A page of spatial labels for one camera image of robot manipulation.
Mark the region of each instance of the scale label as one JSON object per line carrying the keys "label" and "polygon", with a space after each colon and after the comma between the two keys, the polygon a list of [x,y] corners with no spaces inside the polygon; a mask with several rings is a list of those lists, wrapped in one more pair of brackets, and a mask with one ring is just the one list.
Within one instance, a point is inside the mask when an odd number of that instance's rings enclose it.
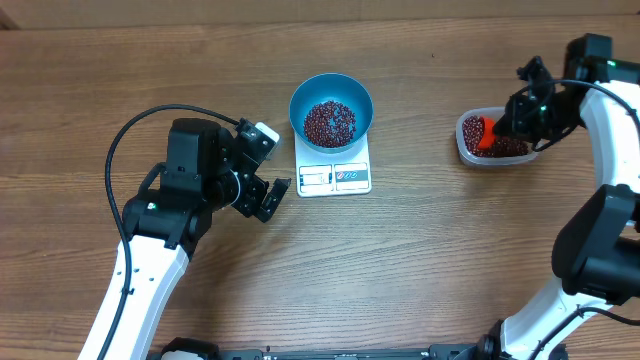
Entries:
{"label": "scale label", "polygon": [[369,171],[366,163],[335,165],[335,170],[337,191],[369,187]]}
{"label": "scale label", "polygon": [[301,166],[300,191],[306,193],[333,191],[332,178],[331,165]]}

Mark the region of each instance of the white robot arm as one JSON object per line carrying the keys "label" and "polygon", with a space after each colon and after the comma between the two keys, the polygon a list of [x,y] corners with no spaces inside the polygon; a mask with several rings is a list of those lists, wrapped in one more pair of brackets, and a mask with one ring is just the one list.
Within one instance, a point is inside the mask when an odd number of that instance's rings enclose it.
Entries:
{"label": "white robot arm", "polygon": [[[149,172],[138,194],[125,205],[121,219],[109,180],[115,145],[136,121],[171,109],[227,120],[238,135],[232,137],[212,121],[175,120],[169,132],[167,162]],[[118,247],[111,283],[79,359],[146,358],[167,300],[199,239],[211,227],[212,213],[231,205],[245,217],[255,216],[262,222],[275,213],[291,180],[276,179],[267,193],[269,183],[255,171],[279,141],[280,136],[263,123],[238,122],[188,105],[159,106],[125,125],[114,140],[105,171],[107,195],[125,240]],[[159,189],[150,189],[158,175]]]}
{"label": "white robot arm", "polygon": [[[601,59],[599,62],[613,70],[617,65],[612,60]],[[617,95],[632,110],[639,109],[638,73],[626,70],[625,80],[631,79],[632,82],[610,80],[596,81],[595,84]],[[602,69],[595,67],[591,71]],[[556,276],[522,310],[502,323],[500,351],[516,360],[550,359],[558,344],[596,314],[584,312],[576,316],[578,309],[607,310],[614,304],[621,305],[629,296],[640,295],[637,292],[639,279],[634,278],[640,274],[632,259],[638,253],[630,251],[635,247],[625,242],[626,239],[618,239],[624,223],[634,225],[631,217],[635,201],[627,195],[640,194],[640,124],[637,114],[630,113],[598,89],[590,89],[584,94],[579,110],[590,136],[596,183],[601,189],[601,196],[596,193],[596,201],[592,198],[559,234],[553,259]],[[627,189],[621,198],[616,195],[615,187],[618,185]],[[605,195],[604,187],[611,193]],[[601,223],[593,225],[588,220]],[[608,233],[599,226],[613,231]],[[617,252],[627,257],[618,256]]]}

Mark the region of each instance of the digital kitchen scale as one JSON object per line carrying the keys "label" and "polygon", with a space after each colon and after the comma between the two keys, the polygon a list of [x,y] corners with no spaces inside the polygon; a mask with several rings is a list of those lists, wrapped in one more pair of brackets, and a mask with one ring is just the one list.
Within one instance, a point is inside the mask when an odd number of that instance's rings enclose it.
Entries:
{"label": "digital kitchen scale", "polygon": [[349,149],[326,154],[295,135],[296,176],[301,197],[367,194],[371,191],[369,143],[365,134]]}

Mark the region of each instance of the red beans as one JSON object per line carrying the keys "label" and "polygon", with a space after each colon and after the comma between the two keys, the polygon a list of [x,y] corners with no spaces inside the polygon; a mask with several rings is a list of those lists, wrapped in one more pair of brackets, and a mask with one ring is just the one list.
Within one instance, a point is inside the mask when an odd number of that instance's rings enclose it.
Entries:
{"label": "red beans", "polygon": [[336,101],[314,106],[304,120],[304,135],[317,146],[345,146],[353,140],[355,132],[356,115]]}
{"label": "red beans", "polygon": [[475,156],[499,158],[522,156],[529,153],[529,146],[526,142],[508,137],[499,137],[487,150],[479,150],[478,144],[484,134],[484,121],[478,116],[471,116],[462,123],[462,134],[467,150]]}

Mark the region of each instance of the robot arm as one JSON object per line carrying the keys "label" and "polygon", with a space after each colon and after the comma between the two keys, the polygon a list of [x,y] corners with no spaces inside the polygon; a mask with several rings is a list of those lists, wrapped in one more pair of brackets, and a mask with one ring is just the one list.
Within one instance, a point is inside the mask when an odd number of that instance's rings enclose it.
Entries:
{"label": "robot arm", "polygon": [[[255,175],[279,135],[263,123],[241,119],[238,135],[218,123],[177,119],[169,132],[167,161],[156,165],[123,212],[131,240],[131,283],[120,322],[105,359],[143,359],[169,296],[185,273],[212,213],[231,205],[246,217],[267,222],[290,180],[269,183]],[[160,176],[159,189],[149,187]],[[113,322],[124,288],[122,242],[115,269],[79,359],[95,360]]]}
{"label": "robot arm", "polygon": [[[569,45],[565,78],[599,84],[632,108],[640,108],[640,68],[609,60],[610,56],[611,40],[588,34]],[[521,79],[534,84],[532,90],[539,86],[536,82],[549,83],[551,79],[539,58],[519,73]],[[485,357],[490,359],[501,358],[500,354],[517,360],[560,359],[552,351],[595,315],[576,316],[578,309],[607,310],[640,296],[640,245],[620,237],[628,223],[638,220],[637,117],[597,89],[567,86],[560,94],[548,86],[540,90],[530,91],[528,97],[512,97],[505,109],[507,115],[494,132],[536,144],[541,139],[561,139],[567,128],[586,127],[598,191],[558,234],[552,255],[555,276],[521,311],[500,325],[499,335],[496,329],[488,336],[496,342],[491,355]],[[539,106],[538,99],[548,99],[549,105]]]}

